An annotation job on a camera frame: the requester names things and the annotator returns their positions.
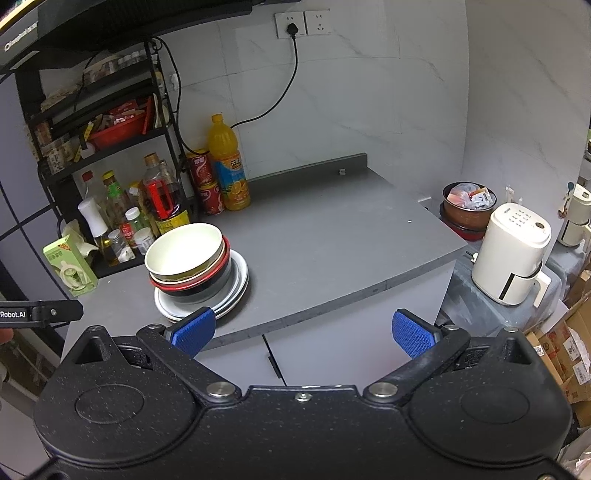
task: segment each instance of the marble wall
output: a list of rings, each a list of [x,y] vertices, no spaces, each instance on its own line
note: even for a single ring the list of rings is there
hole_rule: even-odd
[[[591,112],[584,0],[466,0],[470,102],[463,178],[507,184],[558,234]]]
[[[463,161],[464,0],[303,0],[167,34],[183,82],[183,137],[203,145],[211,114],[231,123],[273,105],[294,63],[274,14],[320,9],[330,9],[334,33],[299,38],[300,67],[282,104],[237,129],[248,177],[367,152],[387,180],[440,198]],[[166,153],[156,140],[96,168],[114,167],[131,181],[149,150]]]

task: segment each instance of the soda can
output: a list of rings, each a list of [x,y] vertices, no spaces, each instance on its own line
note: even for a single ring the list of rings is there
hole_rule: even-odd
[[[225,210],[222,200],[222,191],[216,181],[200,187],[199,196],[201,198],[203,210],[208,215],[217,215]]]
[[[189,154],[187,160],[191,167],[191,176],[198,188],[202,188],[215,181],[212,165],[207,157],[207,150],[197,150],[199,155]]]

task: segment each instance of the white appliance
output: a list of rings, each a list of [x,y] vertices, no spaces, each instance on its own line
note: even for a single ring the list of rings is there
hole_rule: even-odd
[[[578,183],[574,187],[566,220],[563,223],[558,241],[565,247],[578,247],[585,240],[584,251],[591,251],[591,192]]]
[[[542,272],[551,237],[550,224],[537,213],[516,203],[501,205],[491,216],[480,253],[473,257],[472,280],[503,305],[519,305],[537,283],[534,306],[539,307],[551,282]]]

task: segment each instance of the bottle label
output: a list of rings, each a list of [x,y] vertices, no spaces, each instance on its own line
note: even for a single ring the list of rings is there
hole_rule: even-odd
[[[109,198],[117,198],[118,196],[120,196],[123,191],[121,190],[121,185],[119,185],[118,181],[114,181],[113,183],[107,185],[107,193],[109,195]]]
[[[240,205],[250,197],[248,193],[248,183],[246,175],[242,168],[240,154],[233,155],[224,160],[215,161],[217,180],[222,189],[224,199]]]
[[[135,240],[134,240],[134,229],[131,228],[130,224],[122,223],[121,224],[121,233],[123,233],[123,236],[127,240],[127,243],[129,243],[129,246],[131,248],[138,248],[138,246],[135,244]]]
[[[191,222],[189,221],[189,213],[185,210],[183,213],[179,213],[176,217],[173,217],[169,220],[164,220],[162,222],[157,222],[158,230],[160,230],[161,234],[165,234],[171,230],[174,230],[178,226],[188,225]]]

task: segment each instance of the red basket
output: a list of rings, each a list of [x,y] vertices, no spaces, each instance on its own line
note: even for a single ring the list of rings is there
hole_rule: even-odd
[[[97,150],[104,150],[136,135],[141,135],[144,130],[146,112],[141,113],[131,120],[104,129],[102,132],[92,134],[88,139]]]

